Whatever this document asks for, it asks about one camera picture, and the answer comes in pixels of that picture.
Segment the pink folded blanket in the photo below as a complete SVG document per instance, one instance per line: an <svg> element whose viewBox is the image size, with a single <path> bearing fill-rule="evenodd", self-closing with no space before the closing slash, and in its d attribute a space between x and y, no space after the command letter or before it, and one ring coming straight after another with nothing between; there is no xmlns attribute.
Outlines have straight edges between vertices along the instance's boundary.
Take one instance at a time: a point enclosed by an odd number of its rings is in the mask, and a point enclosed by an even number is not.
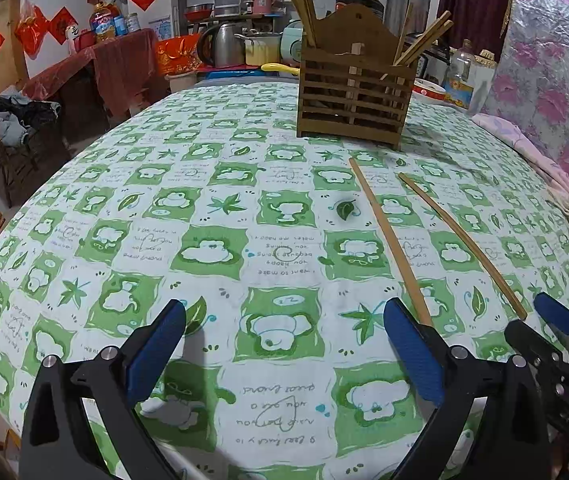
<svg viewBox="0 0 569 480"><path fill-rule="evenodd" d="M569 217L569 176L557 162L543 155L516 125L506 119L475 114L471 120L521 155L544 180L545 200L554 203Z"/></svg>

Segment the green white patterned tablecloth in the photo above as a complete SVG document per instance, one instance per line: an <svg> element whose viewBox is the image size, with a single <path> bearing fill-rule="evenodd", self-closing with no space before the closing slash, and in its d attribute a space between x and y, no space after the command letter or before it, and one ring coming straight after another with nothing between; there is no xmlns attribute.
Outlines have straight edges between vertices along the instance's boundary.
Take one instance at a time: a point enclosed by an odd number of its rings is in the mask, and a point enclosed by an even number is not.
<svg viewBox="0 0 569 480"><path fill-rule="evenodd" d="M186 336L138 414L187 479L386 479L427 415L383 309L406 289L351 157L399 238L435 328L481 359L513 309L569 307L569 221L514 150L412 102L398 150L297 136L285 82L169 96L44 184L0 234L0 413L21 428L48 354L82 361L166 302Z"/></svg>

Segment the clear plastic oil bottle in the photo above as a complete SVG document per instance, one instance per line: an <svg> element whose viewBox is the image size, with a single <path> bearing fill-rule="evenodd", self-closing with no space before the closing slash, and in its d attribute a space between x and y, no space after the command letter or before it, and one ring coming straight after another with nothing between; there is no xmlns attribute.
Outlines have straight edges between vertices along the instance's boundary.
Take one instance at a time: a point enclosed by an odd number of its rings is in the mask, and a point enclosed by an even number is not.
<svg viewBox="0 0 569 480"><path fill-rule="evenodd" d="M461 47L452 55L449 67L443 79L445 100L467 110L470 106L473 90L473 70L475 55L469 39L463 40Z"/></svg>

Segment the chair with clothes pile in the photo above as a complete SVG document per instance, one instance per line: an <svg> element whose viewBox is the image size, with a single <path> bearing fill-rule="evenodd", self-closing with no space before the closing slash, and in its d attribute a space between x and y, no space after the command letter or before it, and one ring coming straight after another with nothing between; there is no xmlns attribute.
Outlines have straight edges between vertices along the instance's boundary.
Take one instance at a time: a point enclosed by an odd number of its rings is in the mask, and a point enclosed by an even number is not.
<svg viewBox="0 0 569 480"><path fill-rule="evenodd" d="M58 102L33 100L15 89L0 93L0 176L8 207L30 176L71 159L62 112Z"/></svg>

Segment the red white bowl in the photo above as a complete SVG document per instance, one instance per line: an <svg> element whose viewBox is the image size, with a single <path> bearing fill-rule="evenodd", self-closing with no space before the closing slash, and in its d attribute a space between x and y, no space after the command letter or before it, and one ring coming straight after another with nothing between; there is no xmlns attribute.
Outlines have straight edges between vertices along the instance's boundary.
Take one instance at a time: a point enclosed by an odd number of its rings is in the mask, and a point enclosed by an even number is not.
<svg viewBox="0 0 569 480"><path fill-rule="evenodd" d="M433 82L416 78L413 85L413 95L416 99L429 104L441 104L445 100L446 91Z"/></svg>

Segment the silver pressure cooker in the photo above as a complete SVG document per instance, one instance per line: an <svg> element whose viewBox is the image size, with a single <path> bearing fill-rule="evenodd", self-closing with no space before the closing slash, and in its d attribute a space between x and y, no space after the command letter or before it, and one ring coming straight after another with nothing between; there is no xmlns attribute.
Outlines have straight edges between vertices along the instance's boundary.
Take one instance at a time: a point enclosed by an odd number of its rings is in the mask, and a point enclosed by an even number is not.
<svg viewBox="0 0 569 480"><path fill-rule="evenodd" d="M443 39L437 39L418 58L417 77L442 84L451 64L451 48Z"/></svg>

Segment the red cloth covered table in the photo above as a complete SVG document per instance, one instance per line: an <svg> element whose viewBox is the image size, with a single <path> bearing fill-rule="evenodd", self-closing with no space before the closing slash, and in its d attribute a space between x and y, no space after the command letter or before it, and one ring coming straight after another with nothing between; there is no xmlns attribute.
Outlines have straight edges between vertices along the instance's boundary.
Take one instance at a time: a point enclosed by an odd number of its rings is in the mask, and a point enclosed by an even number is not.
<svg viewBox="0 0 569 480"><path fill-rule="evenodd" d="M22 93L61 105L66 140L99 136L168 95L168 83L156 68L155 44L150 29L108 39L30 78Z"/></svg>

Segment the wooden slatted chopstick holder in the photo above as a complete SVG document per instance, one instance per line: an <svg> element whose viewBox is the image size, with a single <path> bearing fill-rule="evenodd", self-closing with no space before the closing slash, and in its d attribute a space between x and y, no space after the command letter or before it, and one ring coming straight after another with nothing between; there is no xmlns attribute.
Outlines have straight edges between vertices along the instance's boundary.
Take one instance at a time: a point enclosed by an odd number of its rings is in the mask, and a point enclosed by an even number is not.
<svg viewBox="0 0 569 480"><path fill-rule="evenodd" d="M394 61L399 40L360 4L315 22L303 39L297 136L341 136L397 150L416 64Z"/></svg>

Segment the dark red hanging curtain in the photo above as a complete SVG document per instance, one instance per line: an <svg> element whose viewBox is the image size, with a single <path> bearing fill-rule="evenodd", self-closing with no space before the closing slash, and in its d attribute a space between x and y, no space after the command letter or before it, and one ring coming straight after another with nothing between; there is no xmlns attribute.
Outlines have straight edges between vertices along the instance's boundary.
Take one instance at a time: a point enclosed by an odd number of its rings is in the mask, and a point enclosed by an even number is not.
<svg viewBox="0 0 569 480"><path fill-rule="evenodd" d="M451 12L453 26L443 36L449 47L458 49L463 40L471 42L474 54L482 50L501 57L505 41L507 14L511 0L440 0L439 13Z"/></svg>

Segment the steel electric kettle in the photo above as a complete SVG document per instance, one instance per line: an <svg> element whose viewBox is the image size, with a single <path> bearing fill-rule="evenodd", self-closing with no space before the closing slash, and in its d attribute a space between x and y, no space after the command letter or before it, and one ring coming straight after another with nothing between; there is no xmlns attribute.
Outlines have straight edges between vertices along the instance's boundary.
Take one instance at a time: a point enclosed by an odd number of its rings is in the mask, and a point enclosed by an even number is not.
<svg viewBox="0 0 569 480"><path fill-rule="evenodd" d="M239 24L220 23L202 32L196 43L200 61L211 67L228 68L244 63L244 40Z"/></svg>

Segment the yellow pan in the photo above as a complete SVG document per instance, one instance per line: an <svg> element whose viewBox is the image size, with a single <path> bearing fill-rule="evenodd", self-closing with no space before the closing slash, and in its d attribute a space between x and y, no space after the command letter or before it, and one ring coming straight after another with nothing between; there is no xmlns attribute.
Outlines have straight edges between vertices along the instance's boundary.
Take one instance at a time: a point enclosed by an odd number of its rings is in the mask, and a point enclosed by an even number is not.
<svg viewBox="0 0 569 480"><path fill-rule="evenodd" d="M289 74L294 77L300 76L300 69L298 67L292 67L281 63L265 63L260 66L260 69L265 73Z"/></svg>

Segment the mint green rice cooker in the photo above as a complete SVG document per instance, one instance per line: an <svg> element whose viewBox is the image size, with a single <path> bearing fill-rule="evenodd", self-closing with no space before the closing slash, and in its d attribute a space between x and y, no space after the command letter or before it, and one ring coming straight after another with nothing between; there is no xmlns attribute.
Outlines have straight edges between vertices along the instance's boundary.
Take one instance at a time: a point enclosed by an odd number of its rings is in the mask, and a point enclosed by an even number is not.
<svg viewBox="0 0 569 480"><path fill-rule="evenodd" d="M299 67L301 63L303 24L292 20L282 31L280 38L280 58L284 64Z"/></svg>

